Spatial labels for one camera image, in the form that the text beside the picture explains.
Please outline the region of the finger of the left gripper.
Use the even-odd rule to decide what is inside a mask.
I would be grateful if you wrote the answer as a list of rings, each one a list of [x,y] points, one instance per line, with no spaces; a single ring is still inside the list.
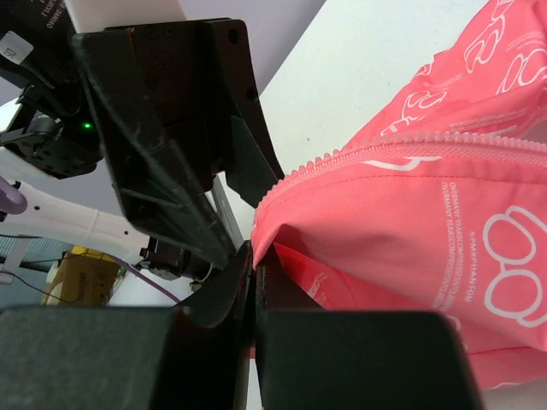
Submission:
[[[202,20],[205,67],[212,75],[214,111],[230,128],[225,174],[228,186],[256,208],[284,172],[262,112],[247,26],[242,20]]]
[[[171,38],[88,32],[72,38],[103,156],[125,217],[142,233],[223,269],[235,253],[190,160],[203,127],[181,103],[182,60]]]

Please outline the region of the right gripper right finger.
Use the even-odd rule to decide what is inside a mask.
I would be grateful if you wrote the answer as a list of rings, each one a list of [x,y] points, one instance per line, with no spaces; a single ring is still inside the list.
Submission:
[[[327,311],[279,263],[260,266],[256,362],[266,409],[481,409],[436,313]]]

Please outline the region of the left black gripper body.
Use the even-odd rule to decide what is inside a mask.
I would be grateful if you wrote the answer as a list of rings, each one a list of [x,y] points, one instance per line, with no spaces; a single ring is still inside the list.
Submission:
[[[64,1],[1,4],[1,73],[21,86],[1,134],[67,179],[105,160],[116,190],[261,187],[261,105],[241,20],[146,19],[79,30]]]

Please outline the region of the pink hooded kids jacket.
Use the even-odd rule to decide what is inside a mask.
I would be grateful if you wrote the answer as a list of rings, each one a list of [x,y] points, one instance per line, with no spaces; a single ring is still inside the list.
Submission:
[[[545,378],[545,2],[488,2],[250,242],[324,308],[443,314],[483,390]]]

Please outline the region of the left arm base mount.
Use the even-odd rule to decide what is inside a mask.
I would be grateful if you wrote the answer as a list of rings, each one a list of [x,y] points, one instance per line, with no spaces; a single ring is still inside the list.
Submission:
[[[215,267],[187,249],[151,238],[140,251],[139,268],[148,270],[159,278],[169,281],[188,278],[193,282],[206,281]]]

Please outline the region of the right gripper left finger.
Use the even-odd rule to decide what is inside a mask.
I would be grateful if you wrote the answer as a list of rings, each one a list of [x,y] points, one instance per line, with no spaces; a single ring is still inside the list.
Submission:
[[[251,256],[174,307],[3,310],[2,408],[245,408]]]

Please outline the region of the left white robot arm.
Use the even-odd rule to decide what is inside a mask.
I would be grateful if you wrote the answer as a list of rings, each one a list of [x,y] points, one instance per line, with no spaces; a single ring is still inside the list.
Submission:
[[[226,268],[236,224],[283,176],[240,19],[177,1],[4,1],[1,232],[102,251],[163,278]]]

